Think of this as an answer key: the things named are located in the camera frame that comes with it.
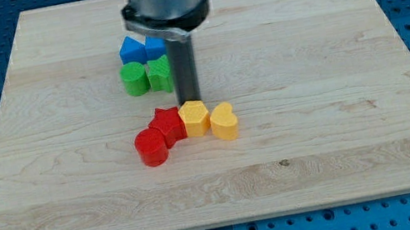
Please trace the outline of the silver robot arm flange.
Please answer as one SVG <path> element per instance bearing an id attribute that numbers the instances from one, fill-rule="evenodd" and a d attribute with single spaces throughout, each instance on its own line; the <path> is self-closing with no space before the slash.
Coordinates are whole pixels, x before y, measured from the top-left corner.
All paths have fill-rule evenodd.
<path id="1" fill-rule="evenodd" d="M 203 23 L 209 8 L 208 0 L 127 0 L 121 14 L 131 32 L 188 43 L 191 31 Z"/>

